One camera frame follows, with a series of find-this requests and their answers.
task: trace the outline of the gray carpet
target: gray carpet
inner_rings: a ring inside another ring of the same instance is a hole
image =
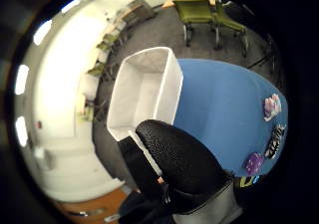
[[[249,51],[246,58],[241,55],[241,44],[238,37],[233,37],[233,32],[228,29],[221,30],[222,48],[213,49],[215,34],[208,25],[193,25],[194,33],[190,47],[183,40],[182,24],[174,8],[158,9],[154,18],[146,20],[127,31],[129,38],[116,48],[110,56],[111,63],[120,64],[121,61],[142,49],[166,46],[172,48],[177,58],[201,58],[228,62],[241,67],[249,67],[264,57],[263,49],[267,43],[254,31],[248,30]],[[272,71],[271,61],[251,70],[266,78],[285,94],[285,80],[280,74],[280,59],[276,56],[276,64]],[[111,98],[114,81],[100,82],[98,100],[105,97]],[[125,180],[127,185],[135,188],[135,183],[130,176],[121,157],[117,143],[106,129],[105,123],[95,122],[93,126],[93,140],[99,159],[111,175]]]

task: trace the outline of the white plastic bin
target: white plastic bin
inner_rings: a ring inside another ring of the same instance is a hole
[[[149,48],[126,57],[112,93],[107,127],[115,140],[146,119],[173,123],[182,72],[171,48]]]

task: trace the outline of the table surface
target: table surface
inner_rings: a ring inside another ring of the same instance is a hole
[[[211,6],[214,6],[215,5],[215,0],[209,0],[209,4]],[[172,0],[167,0],[165,1],[163,4],[162,4],[162,8],[169,8],[169,7],[173,7],[174,4],[172,2]]]
[[[200,140],[221,166],[236,176],[252,152],[264,153],[273,127],[288,123],[284,96],[268,81],[239,66],[202,59],[178,59],[183,72],[174,125]],[[263,101],[277,94],[282,112],[271,121],[263,118]],[[285,135],[274,159],[266,159],[256,175],[267,174],[284,146]]]

